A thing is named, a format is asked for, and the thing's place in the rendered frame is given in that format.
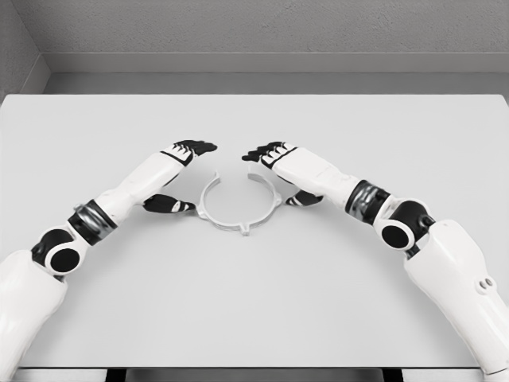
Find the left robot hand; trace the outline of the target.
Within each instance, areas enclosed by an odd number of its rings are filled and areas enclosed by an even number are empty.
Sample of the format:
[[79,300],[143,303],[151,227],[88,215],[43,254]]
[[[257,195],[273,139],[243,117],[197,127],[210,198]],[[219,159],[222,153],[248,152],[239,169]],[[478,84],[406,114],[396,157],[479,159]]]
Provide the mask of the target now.
[[176,213],[194,210],[190,202],[158,192],[175,179],[191,161],[217,149],[210,142],[183,140],[150,155],[119,186],[127,192],[136,205],[142,205],[148,212]]

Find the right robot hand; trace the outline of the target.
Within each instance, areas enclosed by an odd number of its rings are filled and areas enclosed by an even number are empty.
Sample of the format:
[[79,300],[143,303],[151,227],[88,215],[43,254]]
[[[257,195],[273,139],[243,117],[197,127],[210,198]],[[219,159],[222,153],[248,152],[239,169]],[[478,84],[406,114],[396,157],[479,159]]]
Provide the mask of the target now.
[[287,205],[310,206],[327,197],[343,208],[349,195],[341,185],[340,171],[311,151],[288,142],[270,142],[242,156],[246,162],[259,162],[299,191],[286,200]]

